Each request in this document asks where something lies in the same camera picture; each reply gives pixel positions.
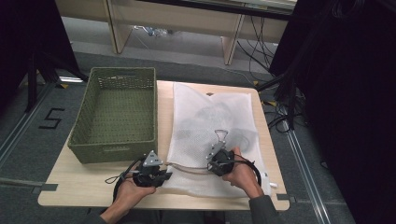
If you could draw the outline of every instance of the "human hand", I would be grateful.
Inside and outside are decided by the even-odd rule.
[[[233,148],[232,151],[235,154],[234,159],[236,161],[243,161],[239,147]],[[244,163],[235,162],[233,164],[233,170],[229,174],[224,175],[222,179],[231,182],[232,186],[242,189],[250,199],[260,197],[264,194],[262,188],[257,183],[253,170]]]
[[[129,210],[135,207],[144,197],[155,192],[156,189],[154,187],[138,187],[130,177],[131,175],[126,176],[117,191],[116,200],[101,215],[101,218],[106,223],[116,223],[128,214]]]

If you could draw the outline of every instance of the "green plastic basket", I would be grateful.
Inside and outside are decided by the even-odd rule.
[[[93,68],[67,145],[81,163],[157,153],[154,68]]]

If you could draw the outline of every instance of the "white cloth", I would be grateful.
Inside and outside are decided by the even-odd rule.
[[[241,189],[230,186],[229,182],[206,170],[206,156],[212,145],[219,141],[215,130],[229,132],[225,138],[227,150],[240,147],[244,158],[255,161],[262,175],[262,189],[265,194],[270,194],[250,94],[215,93],[208,96],[180,83],[174,84],[174,126],[167,162],[190,169],[186,172],[187,169],[181,171],[168,166],[168,172],[173,174],[164,182],[163,188],[181,189],[196,196],[246,196]]]

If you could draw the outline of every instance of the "wrist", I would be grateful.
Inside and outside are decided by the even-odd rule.
[[[122,217],[127,215],[129,208],[121,203],[114,202],[110,207],[100,216],[107,224],[118,222]]]
[[[264,191],[258,184],[254,185],[254,187],[252,188],[248,188],[247,190],[245,190],[245,193],[247,194],[249,199],[258,198],[264,195]]]

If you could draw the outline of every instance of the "gray carpet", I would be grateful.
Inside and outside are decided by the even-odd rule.
[[[219,68],[203,67],[190,64],[163,63],[154,61],[123,59],[76,53],[78,64],[83,73],[89,74],[92,67],[155,67],[157,78],[184,82],[251,87],[247,81],[255,80],[248,72],[242,75]],[[70,76],[60,71],[61,76]],[[269,75],[254,74],[262,79],[270,79]],[[16,94],[15,99],[0,118],[2,135],[10,132],[16,120],[22,114],[25,106],[26,87]],[[55,163],[64,141],[74,124],[85,84],[69,85],[66,89],[55,88],[40,106],[35,119],[17,144],[5,164],[0,167],[0,177],[19,180],[46,181]],[[272,91],[261,93],[262,99],[271,99]],[[64,108],[64,111],[52,113],[54,118],[62,119],[57,129],[39,129],[39,126],[51,126],[54,121],[45,121],[51,108]],[[265,106],[265,111],[271,111],[271,106]],[[267,114],[267,121],[272,120],[272,114]],[[340,194],[331,174],[320,166],[320,153],[315,141],[311,138],[308,127],[296,125],[296,133],[301,140],[311,172],[317,182],[321,196],[328,207],[333,223],[354,223],[343,197]],[[271,130],[271,136],[276,149],[280,170],[286,190],[293,199],[290,209],[280,215],[286,223],[318,223],[317,217],[309,201],[304,181],[301,178],[290,143],[284,133]],[[37,195],[32,193],[32,187],[15,187],[0,185],[0,223],[76,223],[87,213],[86,208],[52,208],[37,204]],[[250,222],[249,212],[226,212],[226,220],[232,224]]]

